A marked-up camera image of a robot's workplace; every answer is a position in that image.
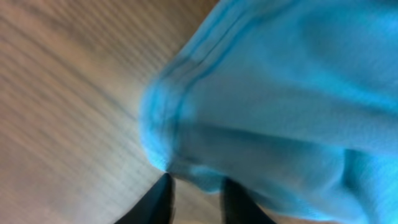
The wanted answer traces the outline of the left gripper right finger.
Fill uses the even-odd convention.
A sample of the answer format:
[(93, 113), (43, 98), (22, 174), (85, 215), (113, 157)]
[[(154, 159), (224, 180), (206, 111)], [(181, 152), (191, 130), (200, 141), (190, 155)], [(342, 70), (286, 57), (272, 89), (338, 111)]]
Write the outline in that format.
[(231, 179), (225, 179), (221, 193), (224, 224), (276, 224), (245, 191)]

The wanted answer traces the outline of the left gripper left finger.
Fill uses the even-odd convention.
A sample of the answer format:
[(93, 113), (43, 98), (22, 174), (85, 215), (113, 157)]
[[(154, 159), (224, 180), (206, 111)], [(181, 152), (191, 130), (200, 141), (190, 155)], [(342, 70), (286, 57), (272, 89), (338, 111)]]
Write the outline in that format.
[(166, 173), (115, 224), (170, 224), (174, 219), (175, 182)]

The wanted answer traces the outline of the light blue printed t-shirt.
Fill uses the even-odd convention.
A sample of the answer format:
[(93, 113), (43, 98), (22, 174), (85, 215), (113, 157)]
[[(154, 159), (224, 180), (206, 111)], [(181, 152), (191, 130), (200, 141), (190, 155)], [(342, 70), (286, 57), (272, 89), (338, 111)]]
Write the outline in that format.
[(220, 1), (142, 103), (148, 159), (281, 215), (397, 222), (397, 2)]

